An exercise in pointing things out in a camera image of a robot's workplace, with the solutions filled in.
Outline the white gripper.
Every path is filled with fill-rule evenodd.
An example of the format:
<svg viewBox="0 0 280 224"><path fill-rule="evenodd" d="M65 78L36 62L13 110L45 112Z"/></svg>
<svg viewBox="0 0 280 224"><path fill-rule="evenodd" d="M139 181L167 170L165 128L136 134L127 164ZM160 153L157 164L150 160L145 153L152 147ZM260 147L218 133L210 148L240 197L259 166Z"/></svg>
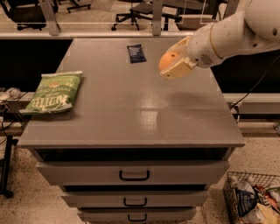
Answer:
<svg viewBox="0 0 280 224"><path fill-rule="evenodd" d="M199 28L191 37L182 38L171 46L167 52L188 57L178 56L160 74L168 80L189 75L196 67L209 68L219 65L222 58L217 55L211 40L213 23Z"/></svg>

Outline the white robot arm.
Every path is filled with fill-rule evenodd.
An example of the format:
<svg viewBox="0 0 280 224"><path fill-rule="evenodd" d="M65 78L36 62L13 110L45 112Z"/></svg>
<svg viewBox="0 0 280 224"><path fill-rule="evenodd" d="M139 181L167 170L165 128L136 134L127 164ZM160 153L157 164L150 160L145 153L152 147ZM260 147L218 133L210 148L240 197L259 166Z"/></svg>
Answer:
<svg viewBox="0 0 280 224"><path fill-rule="evenodd" d="M280 48L280 0L248 0L244 10L199 28L171 46L171 62L159 66L166 79L209 68L237 55L266 53Z"/></svg>

